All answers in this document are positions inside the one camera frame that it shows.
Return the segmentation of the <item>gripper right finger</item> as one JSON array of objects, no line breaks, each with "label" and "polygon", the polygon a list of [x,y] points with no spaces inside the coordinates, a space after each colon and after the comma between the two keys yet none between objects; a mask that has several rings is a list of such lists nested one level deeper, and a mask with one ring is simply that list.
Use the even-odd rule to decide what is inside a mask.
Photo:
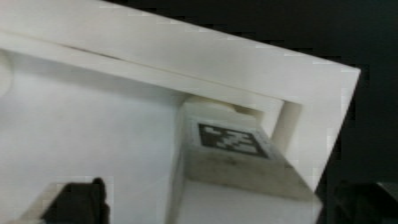
[{"label": "gripper right finger", "polygon": [[398,182],[320,182],[319,224],[398,224]]}]

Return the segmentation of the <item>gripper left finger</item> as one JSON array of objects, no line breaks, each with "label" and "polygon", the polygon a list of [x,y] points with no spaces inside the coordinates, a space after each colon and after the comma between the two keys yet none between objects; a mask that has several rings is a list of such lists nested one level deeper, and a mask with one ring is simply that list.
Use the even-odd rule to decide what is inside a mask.
[{"label": "gripper left finger", "polygon": [[111,224],[107,186],[102,178],[91,183],[68,183],[41,215],[47,224]]}]

